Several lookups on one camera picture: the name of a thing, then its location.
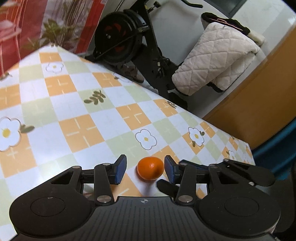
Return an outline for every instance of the exercise bike handle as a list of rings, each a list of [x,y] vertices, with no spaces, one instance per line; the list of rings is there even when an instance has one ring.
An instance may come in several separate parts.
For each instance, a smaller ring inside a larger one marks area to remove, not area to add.
[[[203,5],[201,5],[201,4],[190,3],[186,0],[181,0],[181,1],[190,7],[203,8]]]

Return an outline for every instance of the yellow flower center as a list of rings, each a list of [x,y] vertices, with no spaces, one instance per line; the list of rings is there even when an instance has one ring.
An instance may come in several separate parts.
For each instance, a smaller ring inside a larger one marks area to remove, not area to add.
[[[4,129],[2,131],[2,136],[5,137],[5,138],[8,138],[10,136],[10,130],[9,129]]]

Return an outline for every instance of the quilted cushion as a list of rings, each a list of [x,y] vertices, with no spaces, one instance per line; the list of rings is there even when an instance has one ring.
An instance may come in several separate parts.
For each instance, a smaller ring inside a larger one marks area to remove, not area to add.
[[[236,29],[210,23],[172,76],[173,83],[186,95],[211,81],[225,90],[245,71],[259,49]]]

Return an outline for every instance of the teal fabric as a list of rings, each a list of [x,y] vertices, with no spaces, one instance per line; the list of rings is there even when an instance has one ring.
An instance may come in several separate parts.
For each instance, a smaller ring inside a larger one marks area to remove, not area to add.
[[[277,179],[286,179],[296,158],[296,118],[252,153],[256,165],[270,169]]]

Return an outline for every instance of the orange fruit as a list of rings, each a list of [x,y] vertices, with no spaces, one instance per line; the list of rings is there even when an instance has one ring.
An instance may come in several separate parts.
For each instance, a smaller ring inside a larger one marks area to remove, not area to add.
[[[155,156],[144,157],[137,165],[139,176],[145,180],[159,178],[163,174],[164,169],[163,162]]]

